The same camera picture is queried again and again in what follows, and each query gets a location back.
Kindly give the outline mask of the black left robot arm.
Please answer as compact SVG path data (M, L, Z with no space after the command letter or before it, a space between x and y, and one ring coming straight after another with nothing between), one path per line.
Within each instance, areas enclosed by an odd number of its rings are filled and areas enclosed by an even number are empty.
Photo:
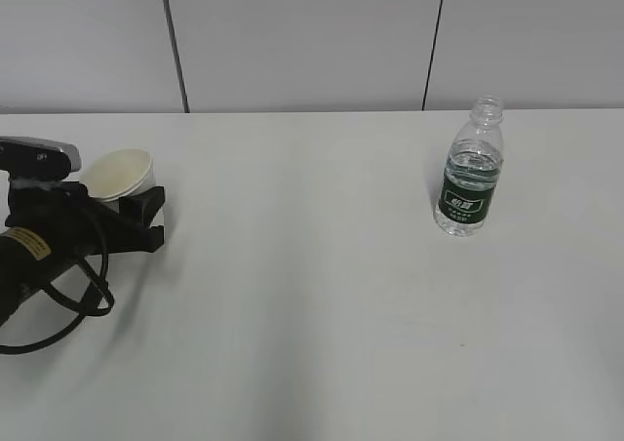
M50 189L10 187L1 233L1 321L88 256L156 252L165 228L151 222L165 200L165 188L154 186L121 198L114 211L76 181Z

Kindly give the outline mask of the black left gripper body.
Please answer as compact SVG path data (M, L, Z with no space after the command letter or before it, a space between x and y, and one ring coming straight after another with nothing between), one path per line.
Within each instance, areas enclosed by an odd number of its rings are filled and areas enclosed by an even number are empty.
M45 188L18 187L8 192L8 227L23 227L53 247L74 252L153 253L164 245L162 226L143 227L90 197L84 184L61 182Z

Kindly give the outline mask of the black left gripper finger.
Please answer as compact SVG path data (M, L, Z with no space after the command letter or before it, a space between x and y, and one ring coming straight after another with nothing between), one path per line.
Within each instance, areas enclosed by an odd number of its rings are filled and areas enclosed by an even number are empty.
M129 221L149 227L165 204L165 188L153 186L142 193L121 197L119 214Z

